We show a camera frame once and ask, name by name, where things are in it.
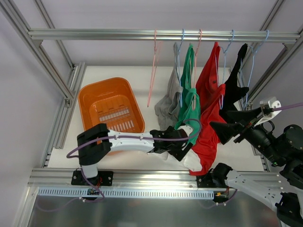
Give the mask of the white tank top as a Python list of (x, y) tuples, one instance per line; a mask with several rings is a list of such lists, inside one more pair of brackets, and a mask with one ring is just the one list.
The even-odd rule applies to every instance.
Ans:
[(178, 161), (168, 152), (158, 153), (148, 153), (148, 155), (153, 155), (167, 164), (173, 164), (175, 166), (184, 167), (192, 172), (199, 172), (203, 170), (199, 156), (190, 149), (189, 152), (182, 158), (181, 161)]

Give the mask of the pink wire hanger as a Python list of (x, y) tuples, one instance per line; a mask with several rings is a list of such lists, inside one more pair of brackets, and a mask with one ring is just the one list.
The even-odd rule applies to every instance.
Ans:
[(154, 55), (153, 55), (152, 68), (151, 68), (151, 79), (150, 79), (149, 93), (148, 93), (148, 99), (147, 99), (147, 107), (150, 106), (156, 70), (157, 70), (157, 66), (158, 66), (158, 62), (159, 62), (160, 49), (161, 49), (161, 41), (159, 41), (159, 42), (157, 41), (157, 29), (155, 29), (154, 30)]

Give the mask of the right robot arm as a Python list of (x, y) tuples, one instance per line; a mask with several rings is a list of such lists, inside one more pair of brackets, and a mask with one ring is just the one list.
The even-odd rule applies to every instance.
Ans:
[(227, 111), (233, 123), (210, 122), (222, 144), (235, 138), (235, 143), (249, 142), (273, 167), (282, 167), (279, 175), (294, 187), (295, 192), (276, 192), (250, 180), (224, 163), (211, 172), (212, 184), (218, 188), (229, 186), (258, 200), (276, 213), (288, 227), (303, 225), (303, 129), (291, 124), (279, 137), (267, 131), (260, 122), (271, 113), (287, 107), (259, 107), (249, 111)]

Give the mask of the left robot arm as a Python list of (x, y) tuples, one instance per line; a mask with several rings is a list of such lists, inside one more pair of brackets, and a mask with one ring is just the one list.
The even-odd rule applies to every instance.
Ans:
[(193, 129), (182, 124), (178, 129), (168, 127), (164, 131), (143, 133), (118, 132), (100, 123), (77, 136), (78, 159), (82, 168), (82, 180), (93, 185), (98, 181), (98, 162), (114, 151), (138, 150), (145, 153), (168, 153), (181, 161), (193, 144)]

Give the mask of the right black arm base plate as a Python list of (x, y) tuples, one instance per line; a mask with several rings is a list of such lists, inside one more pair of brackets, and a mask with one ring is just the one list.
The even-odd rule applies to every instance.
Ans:
[(230, 170), (210, 169), (207, 174), (196, 177), (198, 188), (227, 188), (225, 180)]

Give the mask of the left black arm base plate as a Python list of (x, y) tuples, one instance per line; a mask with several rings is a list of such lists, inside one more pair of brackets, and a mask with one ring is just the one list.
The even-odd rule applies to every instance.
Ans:
[[(98, 170), (98, 175), (96, 177), (87, 178), (87, 180), (94, 186), (112, 186), (113, 174), (113, 171)], [(75, 170), (73, 171), (73, 175), (71, 178), (71, 185), (84, 186), (89, 184), (82, 176), (81, 171)]]

